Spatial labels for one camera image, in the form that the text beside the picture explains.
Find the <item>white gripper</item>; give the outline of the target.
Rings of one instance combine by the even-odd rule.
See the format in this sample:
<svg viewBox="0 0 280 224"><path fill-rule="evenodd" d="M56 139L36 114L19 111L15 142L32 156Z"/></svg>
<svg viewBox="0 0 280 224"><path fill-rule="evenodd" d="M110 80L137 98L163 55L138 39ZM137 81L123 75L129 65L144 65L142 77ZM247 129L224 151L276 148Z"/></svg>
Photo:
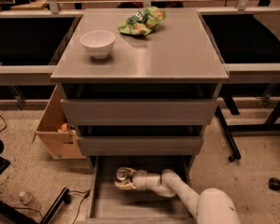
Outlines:
<svg viewBox="0 0 280 224"><path fill-rule="evenodd" d="M135 171L133 168L124 167L123 168L126 177L133 177L132 182L121 183L116 182L115 186L118 189L130 190L130 189L138 189L138 190L146 190L147 189L147 175L148 171Z"/></svg>

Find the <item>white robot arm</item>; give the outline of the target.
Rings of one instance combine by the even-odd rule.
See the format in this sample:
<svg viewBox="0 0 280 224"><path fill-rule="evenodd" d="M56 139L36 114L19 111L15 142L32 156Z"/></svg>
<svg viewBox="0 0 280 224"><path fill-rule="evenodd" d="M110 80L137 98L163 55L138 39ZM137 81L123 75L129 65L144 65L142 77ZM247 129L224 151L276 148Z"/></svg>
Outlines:
<svg viewBox="0 0 280 224"><path fill-rule="evenodd" d="M197 224L241 224L231 197L221 189L209 188L198 194L181 177L170 169L161 174L145 170L120 167L117 170L118 189L151 190L173 198L178 196Z"/></svg>

